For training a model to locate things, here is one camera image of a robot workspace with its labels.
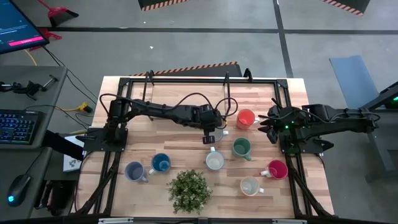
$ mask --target wooden tabletop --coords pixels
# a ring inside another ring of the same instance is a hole
[[[116,93],[120,77],[104,77],[100,94]],[[308,104],[303,79],[288,79],[290,99],[293,106]],[[143,84],[135,83],[131,98],[142,98]],[[146,100],[153,103],[174,105],[185,95],[200,92],[206,95],[215,105],[226,95],[221,84],[188,84],[159,83],[154,87],[148,85]],[[239,110],[250,109],[256,115],[266,114],[273,106],[274,88],[266,84],[231,84],[231,97],[239,103]],[[108,107],[112,97],[104,97]],[[200,96],[193,96],[185,104],[202,105],[206,101]],[[219,106],[221,114],[225,105]],[[102,128],[106,113],[98,103],[93,127]],[[168,201],[169,193],[166,183],[170,182],[181,170],[195,169],[203,172],[208,185],[213,190],[213,198],[205,205],[201,217],[211,218],[293,218],[292,199],[288,178],[274,180],[260,177],[259,172],[274,159],[285,161],[278,144],[271,144],[265,133],[257,130],[258,124],[243,131],[236,127],[236,115],[228,118],[226,130],[229,135],[214,145],[203,145],[203,131],[177,125],[169,120],[155,119],[150,121],[146,116],[138,116],[127,124],[129,137],[126,150],[122,153],[118,179],[113,200],[112,216],[124,217],[197,217],[196,213],[178,212],[173,214],[172,202]],[[248,138],[252,144],[252,161],[234,157],[231,153],[232,143],[238,137]],[[205,165],[210,146],[225,157],[225,165],[218,172],[209,171]],[[132,161],[139,161],[146,170],[150,170],[150,161],[157,153],[166,153],[171,160],[172,168],[166,174],[149,175],[149,183],[130,182],[124,177],[124,168]],[[80,208],[88,200],[98,185],[103,163],[103,152],[94,152],[85,161],[78,186],[77,205]],[[308,188],[317,200],[330,213],[333,213],[325,171],[319,158],[303,154],[303,165]],[[264,194],[245,197],[240,191],[240,180],[246,176],[255,176],[265,189]],[[106,202],[108,187],[103,196]],[[303,209],[302,194],[298,190],[300,207]]]

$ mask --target keyboard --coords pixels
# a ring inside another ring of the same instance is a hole
[[[0,144],[32,144],[42,112],[0,110]]]

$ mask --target orange mug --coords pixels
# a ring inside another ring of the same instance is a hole
[[[259,118],[249,109],[243,109],[239,111],[238,118],[236,119],[236,126],[240,129],[246,130],[254,123],[258,123]]]

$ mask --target hazard stripe tape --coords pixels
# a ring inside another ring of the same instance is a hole
[[[331,4],[332,6],[336,6],[336,7],[340,8],[340,9],[346,10],[346,11],[348,11],[350,13],[356,14],[358,16],[363,16],[363,13],[361,11],[359,11],[357,9],[354,9],[352,7],[346,6],[346,5],[344,5],[342,3],[339,3],[337,1],[334,1],[334,0],[322,0],[322,1],[325,2],[325,3]]]
[[[200,66],[192,66],[192,67],[187,67],[187,68],[177,68],[177,69],[157,71],[157,72],[154,72],[154,74],[155,75],[167,75],[168,73],[174,73],[174,72],[184,72],[184,71],[201,69],[201,68],[212,68],[212,67],[220,67],[220,66],[225,66],[225,65],[237,65],[237,64],[238,64],[237,62],[216,63],[216,64],[211,64],[211,65],[200,65]],[[130,76],[145,76],[145,75],[146,75],[146,73],[138,73],[138,74],[130,75]]]
[[[181,2],[186,2],[188,0],[169,0],[169,1],[165,1],[165,2],[161,2],[161,3],[156,3],[150,6],[144,6],[141,10],[143,11],[149,11],[149,10],[153,10],[153,9],[158,9],[161,7],[165,7],[165,6],[171,6],[173,4],[178,4]]]

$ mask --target potted plant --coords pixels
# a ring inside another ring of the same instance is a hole
[[[203,173],[194,170],[181,171],[177,178],[173,179],[169,186],[170,201],[174,201],[174,214],[179,210],[183,212],[197,212],[210,201],[212,190],[206,183]]]

